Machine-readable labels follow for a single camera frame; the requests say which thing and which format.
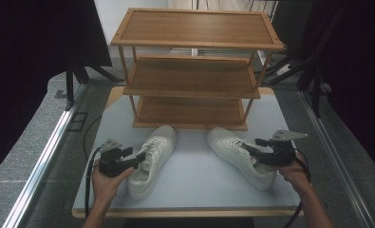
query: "white sneaker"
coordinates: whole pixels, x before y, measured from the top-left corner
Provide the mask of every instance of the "white sneaker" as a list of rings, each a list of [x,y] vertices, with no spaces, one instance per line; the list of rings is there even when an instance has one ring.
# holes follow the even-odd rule
[[[145,161],[141,162],[127,179],[128,193],[133,198],[144,199],[154,189],[161,166],[173,153],[176,146],[176,131],[164,125],[156,129],[143,144],[139,152],[145,152]]]
[[[250,156],[249,151],[241,147],[242,143],[258,148],[257,145],[242,140],[235,133],[221,127],[216,127],[208,133],[208,144],[222,160],[238,168],[254,188],[270,188],[275,181],[276,169],[257,162],[255,157]]]

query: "human hand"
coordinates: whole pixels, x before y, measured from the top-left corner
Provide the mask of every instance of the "human hand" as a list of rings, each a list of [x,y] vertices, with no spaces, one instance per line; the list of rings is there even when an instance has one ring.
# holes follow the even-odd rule
[[[92,185],[95,201],[110,203],[116,195],[120,183],[134,171],[134,168],[128,168],[115,178],[109,178],[99,171],[100,159],[95,160],[95,168],[92,172]]]
[[[298,158],[301,162],[304,162],[304,158],[300,153],[296,152],[295,154],[296,158]],[[300,187],[309,185],[305,170],[303,170],[303,167],[300,166],[296,161],[293,161],[291,164],[285,166],[279,166],[277,169],[285,180],[291,183],[296,191]]]

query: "white table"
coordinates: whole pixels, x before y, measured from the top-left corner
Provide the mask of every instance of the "white table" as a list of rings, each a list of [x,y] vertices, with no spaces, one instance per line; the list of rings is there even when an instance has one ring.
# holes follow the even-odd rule
[[[134,154],[130,158],[133,158],[154,129],[132,127],[130,101],[125,96],[116,100],[119,93],[121,88],[112,91],[93,150],[110,138],[122,143],[122,148],[132,146]],[[247,119],[249,130],[235,131],[241,138],[268,139],[277,129],[288,129],[273,91],[261,88],[260,93],[261,99],[255,101]],[[287,216],[294,212],[300,199],[281,175],[277,175],[269,190],[257,190],[237,168],[211,150],[208,130],[177,129],[177,133],[175,151],[160,169],[151,195],[142,200],[131,198],[124,181],[107,217],[253,217]],[[84,217],[84,185],[85,173],[72,209],[78,218]],[[89,205],[92,204],[91,187]]]

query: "black wire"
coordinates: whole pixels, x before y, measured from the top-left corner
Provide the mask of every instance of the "black wire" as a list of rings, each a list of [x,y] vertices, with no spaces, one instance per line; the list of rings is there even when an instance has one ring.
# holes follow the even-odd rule
[[[92,175],[92,169],[93,167],[96,167],[97,165],[93,165],[95,161],[95,156],[98,153],[98,151],[102,147],[97,148],[93,154],[92,157],[89,160],[89,164],[86,170],[86,181],[85,181],[85,199],[84,199],[84,208],[85,208],[85,217],[87,218],[89,216],[89,194],[90,194],[90,178]]]
[[[86,134],[87,132],[90,130],[90,128],[92,127],[92,125],[94,123],[96,123],[102,116],[98,117],[96,120],[94,120],[90,125],[89,127],[86,129],[85,133],[84,133],[84,139],[83,139],[83,150],[84,150],[84,156],[85,156],[85,159],[87,160],[88,156],[86,154]]]
[[[300,151],[298,149],[294,149],[294,148],[293,148],[293,150],[296,150],[297,152],[299,152],[303,156],[303,158],[305,159],[305,162],[302,162],[297,157],[295,157],[294,161],[297,162],[303,168],[303,170],[305,171],[306,177],[308,178],[308,181],[311,182],[311,174],[310,174],[310,171],[309,171],[308,158],[306,157],[306,155],[302,151]],[[284,225],[284,228],[288,228],[288,227],[291,226],[291,224],[296,220],[297,216],[299,216],[299,213],[302,210],[302,207],[303,207],[302,201],[300,201],[299,205],[296,207],[296,211],[291,216],[289,221]]]
[[[247,6],[249,6],[250,2],[252,2],[252,0],[247,1],[247,4],[246,4],[246,6],[244,6],[243,11],[247,8]]]
[[[253,11],[253,5],[254,5],[254,0],[252,1],[252,5],[250,6],[250,11]]]
[[[277,69],[281,69],[285,65],[292,65],[291,58],[289,58],[289,57],[285,57],[284,59],[282,59],[280,61],[275,61],[274,59],[272,59],[272,61],[275,62],[275,64],[267,67],[266,73],[264,74],[264,76],[268,76],[268,75],[273,74]],[[254,74],[258,74],[260,72],[261,72],[261,70],[255,70]]]
[[[265,7],[267,7],[267,2],[268,1],[265,1],[265,5],[264,5],[264,8],[263,8],[263,11],[265,10]]]

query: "wooden shelf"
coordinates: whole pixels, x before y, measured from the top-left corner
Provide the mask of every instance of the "wooden shelf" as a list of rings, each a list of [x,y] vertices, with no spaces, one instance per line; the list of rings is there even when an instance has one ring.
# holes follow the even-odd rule
[[[140,56],[123,94],[259,99],[249,59]]]
[[[265,12],[129,9],[114,46],[282,50]]]
[[[140,97],[135,127],[247,130],[240,99]]]
[[[283,50],[267,13],[188,9],[129,9],[111,43],[119,49],[135,127],[247,130],[246,118],[270,64]],[[127,69],[123,47],[133,51]],[[138,56],[136,47],[248,50],[250,58]],[[259,75],[251,62],[266,50]],[[140,96],[138,105],[133,96]],[[243,110],[242,99],[249,99]]]

